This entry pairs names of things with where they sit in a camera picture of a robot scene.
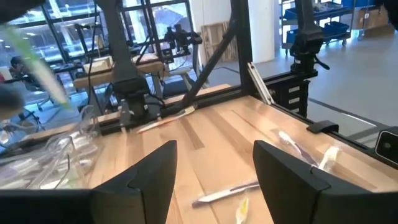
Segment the wrapped orange toothbrush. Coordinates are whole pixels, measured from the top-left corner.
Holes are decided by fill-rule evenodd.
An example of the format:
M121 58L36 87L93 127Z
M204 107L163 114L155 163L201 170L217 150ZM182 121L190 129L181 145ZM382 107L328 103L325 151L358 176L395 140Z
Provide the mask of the wrapped orange toothbrush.
M235 219L236 224L244 224L247 219L249 211L249 199L245 197L240 201L238 208L236 209Z
M184 116L190 115L192 114L194 111L196 110L196 106L189 106L188 108L185 108L184 110L181 110L180 112L178 112L175 115L171 115L167 118L161 118L160 120L151 123L151 124L147 124L146 126L144 126L143 128L139 129L138 131L136 131L137 134L146 132L150 129L154 129L156 127L159 127L161 125L167 124L169 122L175 121L177 119L180 119Z

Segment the wooden pallet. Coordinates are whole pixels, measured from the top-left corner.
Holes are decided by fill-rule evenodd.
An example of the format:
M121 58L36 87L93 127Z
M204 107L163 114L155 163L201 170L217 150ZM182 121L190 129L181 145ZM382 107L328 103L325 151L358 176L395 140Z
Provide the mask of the wooden pallet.
M220 45L223 36L225 35L229 27L229 22L219 22L209 25L204 25L201 27L204 53L205 53L205 63L209 61L211 56L214 54L215 50ZM233 37L232 41L227 46L226 50L220 58L220 62L230 62L238 60L238 47L236 38Z

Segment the blue storage rack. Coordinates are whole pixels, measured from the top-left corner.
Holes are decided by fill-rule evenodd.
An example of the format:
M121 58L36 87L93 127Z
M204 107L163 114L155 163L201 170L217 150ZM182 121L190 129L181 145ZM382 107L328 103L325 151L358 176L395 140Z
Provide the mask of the blue storage rack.
M356 0L345 6L345 0L340 3L335 0L311 0L313 4L314 21L323 31L324 43L342 41L342 45L347 44L351 38L351 25L354 17L354 4ZM298 31L297 10L295 0L280 0L280 34L281 48L288 54L289 49L295 40Z

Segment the wooden background table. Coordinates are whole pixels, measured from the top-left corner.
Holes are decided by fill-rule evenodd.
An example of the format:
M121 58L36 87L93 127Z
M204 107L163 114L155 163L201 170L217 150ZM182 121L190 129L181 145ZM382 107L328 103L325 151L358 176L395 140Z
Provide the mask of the wooden background table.
M137 68L142 73L155 73L160 72L164 69L162 62L151 62L147 64L138 65ZM113 71L90 73L90 82L92 86L98 86L104 83L111 83L113 81ZM75 88L86 88L88 87L88 77L83 75L76 78L73 81Z

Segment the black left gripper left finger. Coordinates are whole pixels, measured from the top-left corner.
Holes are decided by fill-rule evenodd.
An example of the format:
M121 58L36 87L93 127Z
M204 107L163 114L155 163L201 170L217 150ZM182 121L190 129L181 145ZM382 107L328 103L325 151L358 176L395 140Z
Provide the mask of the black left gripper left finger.
M0 224L165 224L176 170L170 140L93 189L0 190Z

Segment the person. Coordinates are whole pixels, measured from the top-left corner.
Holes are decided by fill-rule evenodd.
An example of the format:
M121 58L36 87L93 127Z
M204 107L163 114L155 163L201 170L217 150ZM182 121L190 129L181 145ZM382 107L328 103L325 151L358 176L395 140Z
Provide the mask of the person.
M9 71L14 78L23 79L29 83L32 83L32 78L30 77L30 71L22 61L20 56L15 56L10 60L10 68Z

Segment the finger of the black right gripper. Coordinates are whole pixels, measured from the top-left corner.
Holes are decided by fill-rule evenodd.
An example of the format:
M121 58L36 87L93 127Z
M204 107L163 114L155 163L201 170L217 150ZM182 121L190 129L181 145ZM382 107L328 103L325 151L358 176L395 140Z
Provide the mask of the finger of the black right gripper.
M43 3L44 0L0 0L0 24L17 19Z

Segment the white building column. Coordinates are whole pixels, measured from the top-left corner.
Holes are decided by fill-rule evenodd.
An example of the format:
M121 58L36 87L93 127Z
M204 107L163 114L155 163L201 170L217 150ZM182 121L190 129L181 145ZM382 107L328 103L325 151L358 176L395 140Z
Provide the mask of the white building column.
M230 0L189 0L196 31L204 25L226 22L231 15ZM248 0L254 63L269 62L279 48L279 0Z

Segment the green toothbrush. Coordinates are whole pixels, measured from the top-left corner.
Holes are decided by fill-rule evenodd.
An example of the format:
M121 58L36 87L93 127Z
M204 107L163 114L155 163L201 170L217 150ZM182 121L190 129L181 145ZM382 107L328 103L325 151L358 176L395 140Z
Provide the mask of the green toothbrush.
M49 93L58 104L69 109L69 96L67 96L49 66L31 50L30 43L19 35L18 30L14 26L1 24L0 30L4 32L6 39L10 41L12 46L20 53L23 63L47 93Z

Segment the black background gripper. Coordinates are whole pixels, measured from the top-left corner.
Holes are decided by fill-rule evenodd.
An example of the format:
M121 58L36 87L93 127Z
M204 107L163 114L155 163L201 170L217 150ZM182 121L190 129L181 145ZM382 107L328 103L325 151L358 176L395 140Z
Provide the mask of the black background gripper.
M189 45L200 45L203 42L201 36L196 32L187 32L180 24L168 27L164 40L169 45L169 50L176 51L175 56L186 56L190 54Z

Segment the white box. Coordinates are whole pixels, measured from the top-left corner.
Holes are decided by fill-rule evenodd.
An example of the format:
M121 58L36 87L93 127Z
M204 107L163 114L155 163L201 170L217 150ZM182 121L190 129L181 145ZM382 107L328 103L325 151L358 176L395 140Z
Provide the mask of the white box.
M83 68L86 73L91 71L91 73L106 72L110 71L113 67L113 59L111 56L95 58L93 63L84 64Z

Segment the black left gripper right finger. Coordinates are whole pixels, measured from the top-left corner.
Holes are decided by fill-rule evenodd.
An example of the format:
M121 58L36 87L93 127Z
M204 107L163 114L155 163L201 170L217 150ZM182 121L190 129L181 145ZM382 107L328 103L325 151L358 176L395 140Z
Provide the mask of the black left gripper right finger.
M398 224L398 191L373 193L260 140L252 157L274 224Z

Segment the clear plastic bin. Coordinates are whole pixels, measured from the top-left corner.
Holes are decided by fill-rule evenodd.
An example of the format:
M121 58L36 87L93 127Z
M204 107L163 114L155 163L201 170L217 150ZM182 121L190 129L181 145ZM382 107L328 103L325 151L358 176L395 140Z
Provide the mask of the clear plastic bin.
M96 164L102 146L96 141L100 135L97 116L92 106L85 106L80 120L68 126L41 132L41 136L21 139L0 150L0 166L33 159L36 166L24 174L0 179L0 190L58 190L84 189L87 177ZM92 138L95 147L89 151L77 151L73 138Z

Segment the black frame bracket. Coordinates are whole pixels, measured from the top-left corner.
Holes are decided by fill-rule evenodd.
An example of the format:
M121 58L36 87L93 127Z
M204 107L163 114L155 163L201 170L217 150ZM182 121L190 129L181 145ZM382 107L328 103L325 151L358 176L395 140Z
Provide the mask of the black frame bracket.
M307 131L313 134L338 132L339 125L329 120L324 120L309 125Z

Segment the cardboard box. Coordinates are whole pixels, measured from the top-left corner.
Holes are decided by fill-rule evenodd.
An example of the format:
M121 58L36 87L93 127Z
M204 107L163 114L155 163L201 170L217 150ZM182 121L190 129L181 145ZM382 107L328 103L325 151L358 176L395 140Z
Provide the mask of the cardboard box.
M389 22L387 11L383 6L355 9L352 29L359 30L364 37L395 33L395 28Z

